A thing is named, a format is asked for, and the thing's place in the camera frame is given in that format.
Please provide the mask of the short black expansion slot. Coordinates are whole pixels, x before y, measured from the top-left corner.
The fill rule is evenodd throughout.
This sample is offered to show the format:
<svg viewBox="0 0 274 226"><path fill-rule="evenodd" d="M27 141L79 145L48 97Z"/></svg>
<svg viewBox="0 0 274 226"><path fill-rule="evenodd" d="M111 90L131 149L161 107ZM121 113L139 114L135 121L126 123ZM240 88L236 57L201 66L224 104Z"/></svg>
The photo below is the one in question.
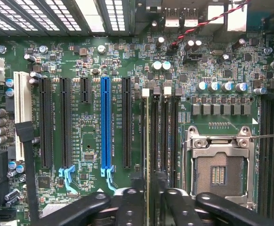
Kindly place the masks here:
<svg viewBox="0 0 274 226"><path fill-rule="evenodd" d="M91 79L88 77L80 78L80 94L81 102L85 104L91 104L92 102L92 88Z"/></svg>

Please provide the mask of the green RAM stick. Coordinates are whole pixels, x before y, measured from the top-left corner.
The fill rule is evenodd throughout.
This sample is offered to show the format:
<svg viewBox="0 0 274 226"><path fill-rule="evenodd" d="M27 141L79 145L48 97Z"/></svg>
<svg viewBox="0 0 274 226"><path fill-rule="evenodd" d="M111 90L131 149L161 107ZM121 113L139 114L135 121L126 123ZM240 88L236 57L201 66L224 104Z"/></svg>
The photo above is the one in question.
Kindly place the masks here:
<svg viewBox="0 0 274 226"><path fill-rule="evenodd" d="M150 226L150 160L149 160L149 97L145 98L145 138L146 138L146 220Z"/></svg>

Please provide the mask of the long black expansion slot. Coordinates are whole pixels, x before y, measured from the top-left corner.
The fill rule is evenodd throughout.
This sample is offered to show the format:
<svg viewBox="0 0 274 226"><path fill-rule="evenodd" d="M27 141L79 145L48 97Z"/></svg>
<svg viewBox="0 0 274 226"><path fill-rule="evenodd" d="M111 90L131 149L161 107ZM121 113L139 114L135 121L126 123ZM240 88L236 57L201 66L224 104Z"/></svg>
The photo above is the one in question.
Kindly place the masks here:
<svg viewBox="0 0 274 226"><path fill-rule="evenodd" d="M53 165L52 94L50 78L43 77L39 80L39 105L41 167L50 169Z"/></svg>
<svg viewBox="0 0 274 226"><path fill-rule="evenodd" d="M72 91L71 79L60 78L60 115L61 115L61 167L72 166Z"/></svg>
<svg viewBox="0 0 274 226"><path fill-rule="evenodd" d="M122 142L123 167L131 168L132 152L132 97L130 78L122 78Z"/></svg>

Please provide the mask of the thin metal locking lever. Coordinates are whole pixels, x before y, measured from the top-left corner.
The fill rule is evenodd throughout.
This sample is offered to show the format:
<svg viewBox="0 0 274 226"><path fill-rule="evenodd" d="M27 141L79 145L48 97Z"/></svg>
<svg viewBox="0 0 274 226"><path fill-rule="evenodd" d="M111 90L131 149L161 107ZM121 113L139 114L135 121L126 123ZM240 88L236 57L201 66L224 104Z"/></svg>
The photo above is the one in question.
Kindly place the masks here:
<svg viewBox="0 0 274 226"><path fill-rule="evenodd" d="M274 138L274 134L268 134L268 135L259 135L259 136L251 136L250 139L264 139L264 138Z"/></svg>

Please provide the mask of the metal CPU socket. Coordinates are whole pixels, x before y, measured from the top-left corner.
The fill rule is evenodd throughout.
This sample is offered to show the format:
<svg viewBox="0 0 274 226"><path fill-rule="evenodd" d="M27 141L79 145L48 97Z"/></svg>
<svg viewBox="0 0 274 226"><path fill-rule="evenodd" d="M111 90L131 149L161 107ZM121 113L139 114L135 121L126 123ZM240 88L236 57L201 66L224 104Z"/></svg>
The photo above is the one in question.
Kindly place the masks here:
<svg viewBox="0 0 274 226"><path fill-rule="evenodd" d="M249 127L236 135L203 135L190 126L182 154L181 187L192 198L210 192L255 207L255 145Z"/></svg>

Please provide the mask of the blue expansion slot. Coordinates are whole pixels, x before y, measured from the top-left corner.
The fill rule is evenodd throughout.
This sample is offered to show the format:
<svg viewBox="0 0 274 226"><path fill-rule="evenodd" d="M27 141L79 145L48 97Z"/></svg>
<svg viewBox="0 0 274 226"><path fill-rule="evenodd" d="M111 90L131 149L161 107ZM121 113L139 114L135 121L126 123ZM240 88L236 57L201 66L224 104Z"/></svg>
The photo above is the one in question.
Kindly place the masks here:
<svg viewBox="0 0 274 226"><path fill-rule="evenodd" d="M112 167L112 138L111 138L111 79L101 78L101 171Z"/></svg>

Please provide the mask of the white PCI expansion slot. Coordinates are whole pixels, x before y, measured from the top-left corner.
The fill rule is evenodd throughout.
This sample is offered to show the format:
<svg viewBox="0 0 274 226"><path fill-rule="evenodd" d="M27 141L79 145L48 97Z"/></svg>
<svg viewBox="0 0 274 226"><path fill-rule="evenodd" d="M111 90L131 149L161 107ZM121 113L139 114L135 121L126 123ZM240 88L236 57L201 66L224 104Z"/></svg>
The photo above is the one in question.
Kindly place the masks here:
<svg viewBox="0 0 274 226"><path fill-rule="evenodd" d="M32 86L29 73L13 72L15 124L32 121Z"/></svg>

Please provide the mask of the silver USB port block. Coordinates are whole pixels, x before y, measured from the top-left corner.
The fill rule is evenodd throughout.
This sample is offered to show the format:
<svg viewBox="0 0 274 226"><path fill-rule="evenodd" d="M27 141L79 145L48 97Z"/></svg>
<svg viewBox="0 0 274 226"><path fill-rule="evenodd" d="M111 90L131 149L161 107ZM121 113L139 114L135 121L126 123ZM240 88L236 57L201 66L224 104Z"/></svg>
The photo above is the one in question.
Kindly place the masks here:
<svg viewBox="0 0 274 226"><path fill-rule="evenodd" d="M198 24L198 10L196 8L165 8L166 28L188 28Z"/></svg>

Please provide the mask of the silver rear port block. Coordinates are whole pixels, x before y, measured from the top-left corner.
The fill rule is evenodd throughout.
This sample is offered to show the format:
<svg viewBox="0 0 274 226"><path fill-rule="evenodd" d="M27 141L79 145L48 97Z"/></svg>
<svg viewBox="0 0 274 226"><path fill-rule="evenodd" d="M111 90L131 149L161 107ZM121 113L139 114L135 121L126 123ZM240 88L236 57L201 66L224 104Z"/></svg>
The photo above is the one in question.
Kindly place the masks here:
<svg viewBox="0 0 274 226"><path fill-rule="evenodd" d="M246 32L247 9L244 5L242 8L227 15L227 31L229 32Z"/></svg>

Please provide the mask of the light blue slot latch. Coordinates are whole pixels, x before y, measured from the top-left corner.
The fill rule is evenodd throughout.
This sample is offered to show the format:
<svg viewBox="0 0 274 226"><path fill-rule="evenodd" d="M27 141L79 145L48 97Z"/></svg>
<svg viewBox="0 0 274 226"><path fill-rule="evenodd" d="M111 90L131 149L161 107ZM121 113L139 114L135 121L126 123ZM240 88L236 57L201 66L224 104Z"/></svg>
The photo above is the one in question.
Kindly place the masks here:
<svg viewBox="0 0 274 226"><path fill-rule="evenodd" d="M114 165L112 165L109 169L101 168L101 177L106 178L108 188L111 191L115 192L116 188L113 186L113 173L114 173Z"/></svg>
<svg viewBox="0 0 274 226"><path fill-rule="evenodd" d="M75 172L75 165L72 165L71 167L67 169L60 168L58 170L59 177L64 178L64 184L65 184L66 190L72 194L77 194L78 192L70 186L70 184L72 183L71 174L74 172Z"/></svg>

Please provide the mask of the green motherboard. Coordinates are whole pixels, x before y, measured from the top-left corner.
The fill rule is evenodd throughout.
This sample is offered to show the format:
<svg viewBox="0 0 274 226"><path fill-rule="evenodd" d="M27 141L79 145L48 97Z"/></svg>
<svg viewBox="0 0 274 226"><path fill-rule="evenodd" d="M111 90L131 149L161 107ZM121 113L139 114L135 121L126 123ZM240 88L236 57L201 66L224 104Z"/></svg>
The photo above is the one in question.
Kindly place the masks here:
<svg viewBox="0 0 274 226"><path fill-rule="evenodd" d="M178 153L177 187L181 187L182 152L185 131L195 126L203 135L236 135L243 126L250 128L251 136L260 134L261 98L254 88L266 88L274 92L274 34L249 32L230 41L215 41L210 36L188 36L172 47L175 36L145 32L136 37L0 37L0 45L7 48L0 58L5 60L6 79L14 79L13 72L29 73L32 86L32 124L34 127L34 165L38 210L41 217L97 190L113 194L106 178L101 177L101 78L111 79L111 138L113 186L128 187L133 173L145 177L145 101L142 89L150 90L149 96L149 143L151 172L151 95L159 87L159 150L158 169L162 170L161 148L161 101L163 88L182 89L178 105ZM46 54L39 46L48 47ZM97 47L104 45L106 51L99 54ZM265 47L272 47L270 55ZM155 61L169 61L171 69L166 72L152 70ZM53 165L41 167L40 157L40 105L39 80L50 78L52 94L52 146ZM91 79L92 102L81 102L80 78ZM64 178L59 177L61 168L61 113L60 78L71 79L72 91L72 165L70 186L78 193L66 190ZM131 168L123 167L122 142L122 78L130 78L132 97L132 152ZM196 90L197 83L204 81L232 82L230 92L204 92ZM237 92L235 85L245 82L246 92ZM7 111L4 117L8 129L8 141L0 150L8 152L8 184L17 190L7 205L2 206L3 218L18 226L30 226L26 180L28 163L24 159L23 145L16 136L14 97L6 96L9 87L0 85L0 108ZM251 210L258 212L259 141L254 139L255 172L254 203Z"/></svg>

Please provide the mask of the metal PC case frame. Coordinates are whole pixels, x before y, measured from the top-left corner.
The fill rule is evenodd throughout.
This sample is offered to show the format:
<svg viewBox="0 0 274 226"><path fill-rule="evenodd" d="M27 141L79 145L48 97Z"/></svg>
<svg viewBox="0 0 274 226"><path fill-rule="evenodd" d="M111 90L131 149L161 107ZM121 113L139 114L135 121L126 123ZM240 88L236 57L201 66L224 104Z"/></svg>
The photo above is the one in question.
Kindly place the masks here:
<svg viewBox="0 0 274 226"><path fill-rule="evenodd" d="M0 36L130 36L149 25L168 32L165 8L196 8L198 23L230 9L247 9L246 28L255 16L274 12L274 0L0 0ZM209 27L227 24L227 16Z"/></svg>

